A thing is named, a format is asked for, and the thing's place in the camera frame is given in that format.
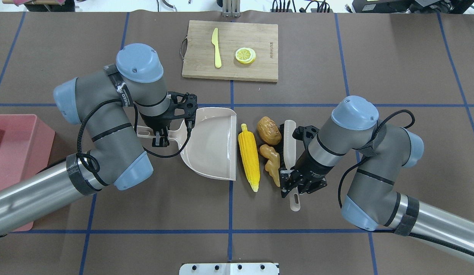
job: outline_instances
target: lemon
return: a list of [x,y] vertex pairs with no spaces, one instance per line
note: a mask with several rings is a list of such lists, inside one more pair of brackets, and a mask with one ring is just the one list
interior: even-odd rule
[[235,59],[242,64],[250,64],[256,60],[256,51],[251,48],[240,48],[235,52]]

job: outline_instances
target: knife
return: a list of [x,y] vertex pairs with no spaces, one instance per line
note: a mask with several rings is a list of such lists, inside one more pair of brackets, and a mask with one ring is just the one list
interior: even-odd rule
[[215,67],[220,68],[222,66],[222,60],[220,58],[220,49],[218,49],[218,28],[215,28],[213,31],[211,43],[215,45]]

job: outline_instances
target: wooden board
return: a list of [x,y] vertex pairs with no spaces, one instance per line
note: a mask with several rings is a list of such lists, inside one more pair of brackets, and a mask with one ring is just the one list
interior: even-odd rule
[[[221,68],[215,68],[215,48],[211,43],[218,28]],[[242,64],[235,51],[250,47],[256,60]],[[189,21],[188,49],[184,55],[183,77],[277,82],[278,35],[275,24]]]

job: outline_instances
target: yellow corn cob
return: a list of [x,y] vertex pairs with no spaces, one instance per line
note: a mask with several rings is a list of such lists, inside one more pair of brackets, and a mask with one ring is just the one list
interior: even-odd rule
[[254,192],[259,189],[261,171],[259,168],[259,157],[257,156],[256,138],[252,132],[247,131],[247,124],[242,124],[242,132],[238,135],[240,155],[244,164],[245,176],[251,184]]

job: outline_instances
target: blue joint cap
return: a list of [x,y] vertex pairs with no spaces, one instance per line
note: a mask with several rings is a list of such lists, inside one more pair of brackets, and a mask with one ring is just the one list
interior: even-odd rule
[[410,157],[403,167],[410,168],[417,164],[417,161],[422,158],[424,154],[424,142],[416,134],[403,128],[410,138]]
[[357,95],[347,96],[332,111],[332,120],[340,127],[349,130],[367,130],[374,125],[380,114],[376,107]]
[[155,82],[164,74],[157,52],[141,43],[127,45],[119,51],[116,67],[124,77],[139,83]]
[[130,166],[116,179],[118,190],[127,190],[148,179],[154,171],[147,152],[143,152]]
[[345,201],[340,213],[346,221],[364,230],[374,231],[379,226],[379,224],[356,205],[349,196],[345,196]]
[[76,80],[77,77],[53,89],[55,104],[65,120],[71,124],[81,123],[76,106]]

